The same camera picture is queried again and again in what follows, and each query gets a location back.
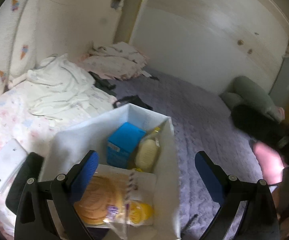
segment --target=white notebook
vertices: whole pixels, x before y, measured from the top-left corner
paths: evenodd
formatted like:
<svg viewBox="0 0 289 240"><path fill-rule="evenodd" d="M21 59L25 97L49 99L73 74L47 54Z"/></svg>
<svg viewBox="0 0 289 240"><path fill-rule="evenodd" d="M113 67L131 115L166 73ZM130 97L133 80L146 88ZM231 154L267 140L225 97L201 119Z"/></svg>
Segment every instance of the white notebook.
<svg viewBox="0 0 289 240"><path fill-rule="evenodd" d="M27 158L27 152L16 139L11 139L0 150L0 193L2 193L7 182L15 175Z"/></svg>

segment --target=purple bedspread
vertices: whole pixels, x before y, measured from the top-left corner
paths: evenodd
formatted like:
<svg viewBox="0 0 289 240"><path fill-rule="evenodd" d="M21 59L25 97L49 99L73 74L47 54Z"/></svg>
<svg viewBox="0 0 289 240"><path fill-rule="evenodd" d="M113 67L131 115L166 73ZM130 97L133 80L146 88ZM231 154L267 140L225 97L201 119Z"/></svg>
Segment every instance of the purple bedspread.
<svg viewBox="0 0 289 240"><path fill-rule="evenodd" d="M200 178L194 157L204 150L227 174L241 181L257 182L262 178L249 136L237 130L230 120L230 110L219 96L178 78L147 69L160 81L141 76L128 81L111 81L117 98L139 95L155 112L172 117L180 170L180 221L183 228L198 214L198 219L183 238L199 239L219 209ZM233 238L241 220L240 205L226 239Z"/></svg>

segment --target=pink cloth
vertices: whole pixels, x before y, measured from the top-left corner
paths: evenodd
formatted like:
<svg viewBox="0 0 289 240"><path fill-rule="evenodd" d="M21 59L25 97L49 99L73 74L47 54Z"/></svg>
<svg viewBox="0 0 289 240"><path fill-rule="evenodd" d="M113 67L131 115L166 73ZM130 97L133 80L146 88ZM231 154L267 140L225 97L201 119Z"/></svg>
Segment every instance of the pink cloth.
<svg viewBox="0 0 289 240"><path fill-rule="evenodd" d="M269 185L280 183L283 169L287 166L283 163L280 155L262 142L254 144L253 152L261 167L263 179Z"/></svg>

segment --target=blue box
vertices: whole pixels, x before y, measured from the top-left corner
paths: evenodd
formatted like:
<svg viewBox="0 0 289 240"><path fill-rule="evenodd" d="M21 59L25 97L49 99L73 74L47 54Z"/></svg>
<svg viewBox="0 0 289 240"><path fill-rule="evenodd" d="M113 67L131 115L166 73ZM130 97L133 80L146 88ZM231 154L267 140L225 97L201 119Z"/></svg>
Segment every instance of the blue box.
<svg viewBox="0 0 289 240"><path fill-rule="evenodd" d="M126 122L108 139L107 163L111 166L126 169L130 154L146 134L145 131Z"/></svg>

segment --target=open box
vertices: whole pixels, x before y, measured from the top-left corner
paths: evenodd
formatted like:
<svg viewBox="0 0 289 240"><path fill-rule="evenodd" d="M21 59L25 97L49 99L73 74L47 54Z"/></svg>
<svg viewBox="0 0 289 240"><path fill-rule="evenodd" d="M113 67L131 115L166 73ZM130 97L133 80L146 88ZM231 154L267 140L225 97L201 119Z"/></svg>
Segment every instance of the open box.
<svg viewBox="0 0 289 240"><path fill-rule="evenodd" d="M179 170L173 125L168 116L127 104L58 133L44 162L40 181L53 180L61 173L66 174L89 150L98 152L99 163L106 165L107 140L125 122L148 131L164 121L166 124L159 138L161 153L153 171L157 177L153 196L153 226L131 227L128 239L180 239ZM51 213L57 225L53 208ZM110 232L104 239L119 238Z"/></svg>

